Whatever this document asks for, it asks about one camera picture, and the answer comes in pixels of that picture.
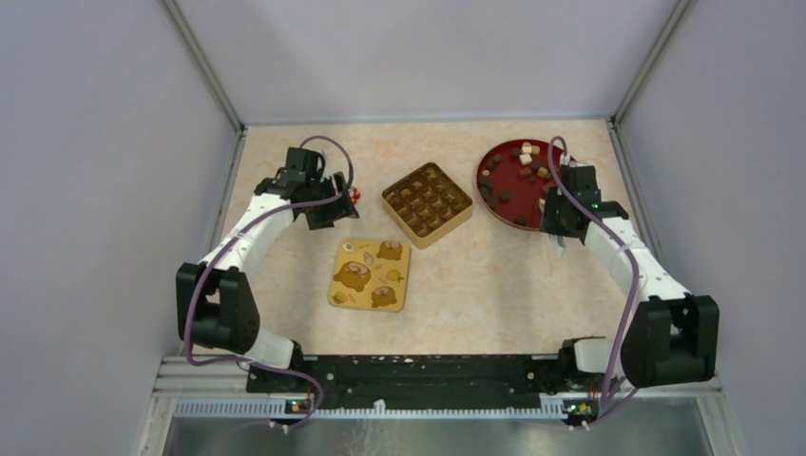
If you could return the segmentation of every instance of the tabletop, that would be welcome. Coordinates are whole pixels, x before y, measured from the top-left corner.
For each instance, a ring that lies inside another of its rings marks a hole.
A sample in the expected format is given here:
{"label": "tabletop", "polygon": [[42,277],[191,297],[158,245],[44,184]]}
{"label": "tabletop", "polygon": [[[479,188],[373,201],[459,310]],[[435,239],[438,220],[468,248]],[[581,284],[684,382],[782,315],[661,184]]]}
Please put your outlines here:
{"label": "tabletop", "polygon": [[[283,166],[287,148],[312,135],[330,136],[350,152],[360,218],[313,232],[299,220],[279,236],[250,276],[262,326],[296,340],[307,354],[550,353],[572,337],[615,333],[624,296],[606,267],[578,241],[558,258],[547,235],[507,226],[480,203],[473,183],[495,145],[562,135],[576,160],[596,166],[603,199],[632,214],[604,120],[252,126],[224,233],[255,186]],[[332,145],[313,141],[306,148],[326,154],[327,173],[346,174]],[[381,192],[425,162],[437,163],[474,199],[472,216],[431,247],[412,247],[401,312],[330,305],[341,240],[408,242],[384,212]]]}

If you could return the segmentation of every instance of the gray floor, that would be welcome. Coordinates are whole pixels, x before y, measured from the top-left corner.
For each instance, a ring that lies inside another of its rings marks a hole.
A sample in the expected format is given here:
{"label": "gray floor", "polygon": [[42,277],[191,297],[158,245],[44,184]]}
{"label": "gray floor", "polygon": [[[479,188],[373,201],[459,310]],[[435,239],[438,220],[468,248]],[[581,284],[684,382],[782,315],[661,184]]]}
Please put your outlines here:
{"label": "gray floor", "polygon": [[589,432],[506,421],[318,420],[290,435],[256,426],[220,440],[247,421],[177,419],[164,456],[711,454],[694,399],[634,400]]}

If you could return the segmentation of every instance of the gold box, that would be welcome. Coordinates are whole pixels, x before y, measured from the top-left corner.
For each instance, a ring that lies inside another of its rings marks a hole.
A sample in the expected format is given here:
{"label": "gold box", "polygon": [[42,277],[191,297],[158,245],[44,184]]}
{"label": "gold box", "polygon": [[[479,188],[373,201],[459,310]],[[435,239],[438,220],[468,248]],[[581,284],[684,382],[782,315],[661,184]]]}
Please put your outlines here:
{"label": "gold box", "polygon": [[473,200],[436,163],[428,162],[381,193],[383,209],[418,249],[472,215]]}

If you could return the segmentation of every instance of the round red plate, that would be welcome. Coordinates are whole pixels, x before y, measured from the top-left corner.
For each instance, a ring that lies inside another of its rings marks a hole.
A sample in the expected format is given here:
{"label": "round red plate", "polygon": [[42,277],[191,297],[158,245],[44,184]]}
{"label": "round red plate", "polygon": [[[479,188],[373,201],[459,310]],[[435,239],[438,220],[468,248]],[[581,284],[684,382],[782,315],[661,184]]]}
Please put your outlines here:
{"label": "round red plate", "polygon": [[[507,141],[493,147],[479,163],[478,169],[476,169],[476,190],[481,197],[482,203],[498,219],[515,228],[536,231],[540,228],[542,218],[538,201],[546,198],[547,184],[554,182],[554,179],[551,178],[550,174],[545,178],[541,178],[538,176],[536,169],[531,169],[530,164],[522,165],[518,156],[513,155],[513,150],[517,150],[518,155],[520,155],[523,143],[531,144],[532,161],[539,162],[541,166],[548,170],[547,142],[537,140]],[[563,149],[555,144],[553,159],[558,172],[560,171],[560,155],[562,152]],[[495,162],[496,156],[500,157],[500,160],[492,169],[489,169],[488,163]],[[489,170],[489,176],[482,174],[486,169]],[[522,169],[529,170],[529,173],[522,175]],[[535,182],[530,182],[530,177],[534,177]],[[485,183],[492,185],[488,197],[486,195],[488,194],[489,186],[485,185]],[[501,198],[504,192],[509,192],[509,200]],[[525,218],[525,224],[516,223],[515,220],[521,216]]]}

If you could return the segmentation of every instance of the cable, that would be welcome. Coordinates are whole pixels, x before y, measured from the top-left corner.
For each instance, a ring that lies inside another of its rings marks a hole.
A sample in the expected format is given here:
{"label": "cable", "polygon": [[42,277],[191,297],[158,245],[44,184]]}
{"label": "cable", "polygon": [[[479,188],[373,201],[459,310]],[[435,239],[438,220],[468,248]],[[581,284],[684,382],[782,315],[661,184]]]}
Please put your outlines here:
{"label": "cable", "polygon": [[563,150],[565,154],[570,154],[568,151],[568,144],[566,144],[566,139],[562,136],[555,136],[551,138],[551,141],[548,142],[548,169],[551,171],[551,177],[554,178],[554,181],[557,182],[557,186],[560,187],[560,190],[563,191],[563,194],[566,195],[571,204],[577,208],[580,212],[582,212],[585,217],[589,218],[590,221],[596,223],[596,225],[601,228],[608,236],[613,238],[616,243],[619,245],[619,248],[624,249],[624,253],[627,255],[627,259],[629,260],[630,267],[632,268],[632,279],[630,281],[630,289],[629,293],[627,293],[627,301],[624,305],[624,311],[622,312],[622,318],[619,321],[619,329],[616,331],[616,336],[613,339],[613,347],[610,349],[610,358],[607,361],[607,369],[604,373],[604,381],[602,382],[602,406],[604,408],[607,407],[610,400],[612,399],[612,394],[610,393],[610,380],[613,378],[613,370],[616,367],[616,358],[618,357],[619,349],[622,346],[622,341],[624,340],[624,333],[626,332],[627,320],[629,319],[630,313],[632,311],[632,307],[635,303],[635,297],[638,293],[638,275],[639,275],[639,268],[638,268],[638,261],[635,259],[635,256],[632,254],[632,251],[626,247],[626,243],[616,234],[613,230],[611,230],[604,222],[598,217],[596,217],[593,213],[587,210],[577,199],[574,197],[571,192],[568,191],[563,181],[560,179],[559,174],[557,173],[557,166],[554,165],[554,159],[552,154],[554,152],[554,142],[560,141],[563,144]]}
{"label": "cable", "polygon": [[[277,214],[277,213],[279,213],[281,211],[286,211],[286,210],[289,210],[289,209],[298,209],[300,207],[312,207],[312,206],[319,206],[319,205],[323,205],[323,204],[330,204],[331,202],[335,202],[335,201],[337,201],[337,200],[339,200],[339,199],[341,199],[341,198],[343,198],[345,196],[349,196],[350,186],[353,184],[353,173],[354,173],[354,171],[353,171],[353,161],[350,160],[350,154],[348,154],[347,150],[341,144],[339,144],[336,140],[334,140],[334,139],[332,139],[330,137],[327,137],[327,136],[323,136],[323,135],[312,136],[312,137],[306,139],[305,141],[303,141],[299,145],[299,147],[302,148],[302,147],[304,147],[304,145],[306,143],[308,143],[310,141],[313,141],[313,140],[327,141],[328,143],[331,143],[331,144],[335,145],[338,148],[338,150],[341,151],[341,153],[344,155],[345,160],[347,160],[347,168],[348,168],[347,185],[345,185],[345,187],[342,189],[342,191],[339,194],[334,195],[332,197],[329,197],[327,199],[321,199],[321,200],[317,200],[317,201],[297,202],[297,203],[293,203],[293,204],[287,204],[285,206],[276,207],[274,209],[266,211],[263,214],[260,214],[259,216],[257,216],[255,219],[253,219],[249,223],[247,223],[238,232],[238,235],[245,235],[250,230],[252,230],[252,228],[254,228],[256,225],[258,225],[262,221],[268,219],[269,217],[271,217],[274,214]],[[204,271],[202,271],[201,276],[199,277],[199,281],[196,283],[196,287],[193,289],[193,294],[190,297],[190,305],[188,306],[188,309],[187,309],[187,318],[185,319],[185,322],[184,322],[184,333],[183,333],[183,338],[182,338],[183,341],[184,341],[184,358],[187,360],[188,364],[190,364],[191,366],[205,366],[205,365],[208,365],[208,364],[220,363],[220,362],[224,362],[224,361],[235,361],[235,362],[243,361],[243,362],[251,363],[255,367],[257,367],[259,369],[262,369],[264,371],[269,371],[269,372],[273,372],[273,373],[281,373],[281,374],[285,374],[285,375],[293,375],[295,377],[299,377],[299,378],[302,378],[304,380],[307,380],[309,383],[314,385],[314,387],[316,387],[316,389],[318,391],[316,400],[314,401],[314,406],[309,408],[308,412],[305,414],[305,416],[303,418],[301,418],[299,421],[297,421],[296,423],[294,423],[293,425],[291,425],[291,426],[283,426],[283,429],[286,430],[286,431],[291,430],[291,429],[295,429],[295,428],[299,428],[299,427],[305,425],[311,419],[311,417],[313,416],[314,412],[321,405],[322,399],[324,398],[324,389],[322,388],[321,384],[319,384],[319,382],[314,377],[308,375],[307,373],[298,372],[296,370],[278,369],[278,368],[272,368],[272,367],[269,367],[269,366],[265,366],[265,365],[263,365],[261,363],[253,363],[249,359],[246,359],[246,358],[243,358],[243,357],[240,357],[240,356],[236,356],[234,354],[228,354],[228,355],[224,355],[224,356],[216,356],[216,357],[206,359],[206,360],[202,360],[202,361],[199,361],[199,360],[197,360],[197,359],[195,359],[193,357],[193,342],[190,340],[190,333],[191,333],[191,327],[192,327],[192,323],[193,323],[193,317],[196,314],[196,306],[199,304],[199,298],[202,295],[202,289],[204,288],[204,283],[206,283],[207,278],[210,277],[210,273],[212,273],[213,269],[219,263],[219,261],[221,261],[221,259],[224,257],[224,255],[226,255],[226,253],[229,252],[230,249],[232,249],[235,246],[235,244],[238,243],[239,240],[240,240],[240,236],[232,237],[219,250],[219,252],[215,256],[213,256],[213,259],[210,260],[209,263],[207,263],[207,266],[204,268]],[[271,427],[276,426],[276,424],[274,422],[263,421],[263,420],[252,422],[250,424],[250,426],[254,426],[256,424],[269,425]],[[231,434],[233,434],[237,430],[240,430],[241,428],[246,428],[246,426],[241,425],[241,426],[236,427],[235,429],[231,430],[230,432],[227,432],[216,443],[214,443],[213,445],[209,446],[207,449],[202,451],[201,454],[207,453],[210,448],[219,445],[223,440],[225,440],[225,438],[229,437]]]}

